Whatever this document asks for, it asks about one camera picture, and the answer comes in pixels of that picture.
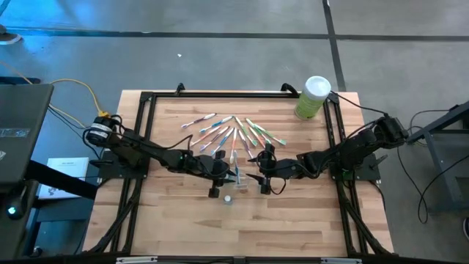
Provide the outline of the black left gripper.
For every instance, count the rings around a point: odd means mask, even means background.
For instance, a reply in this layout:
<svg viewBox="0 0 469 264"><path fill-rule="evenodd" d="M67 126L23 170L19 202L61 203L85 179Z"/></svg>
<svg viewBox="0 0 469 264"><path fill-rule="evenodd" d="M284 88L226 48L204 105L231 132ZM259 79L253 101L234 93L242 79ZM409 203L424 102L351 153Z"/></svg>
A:
<svg viewBox="0 0 469 264"><path fill-rule="evenodd" d="M209 198L219 198L219 187L224 184L234 183L233 180L224 179L224 175L237 175L231 170L230 164L224 163L220 159L214 159L209 155L194 156L191 151L182 157L182 170L185 174L212 181L212 186L208 192Z"/></svg>

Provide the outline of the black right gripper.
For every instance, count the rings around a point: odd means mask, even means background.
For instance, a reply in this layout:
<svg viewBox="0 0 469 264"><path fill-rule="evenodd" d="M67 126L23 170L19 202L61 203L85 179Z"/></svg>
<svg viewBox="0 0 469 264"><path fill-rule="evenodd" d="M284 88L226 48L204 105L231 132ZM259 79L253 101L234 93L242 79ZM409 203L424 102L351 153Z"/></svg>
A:
<svg viewBox="0 0 469 264"><path fill-rule="evenodd" d="M281 194L287 186L287 181L298 176L302 171L297 160L289 158L278 160L275 156L275 147L272 144L266 144L259 156L248 159L248 162L259 164L259 172L264 175L264 177L248 175L260 185L262 194ZM279 191L274 191L271 186L271 179L274 177L284 181Z"/></svg>

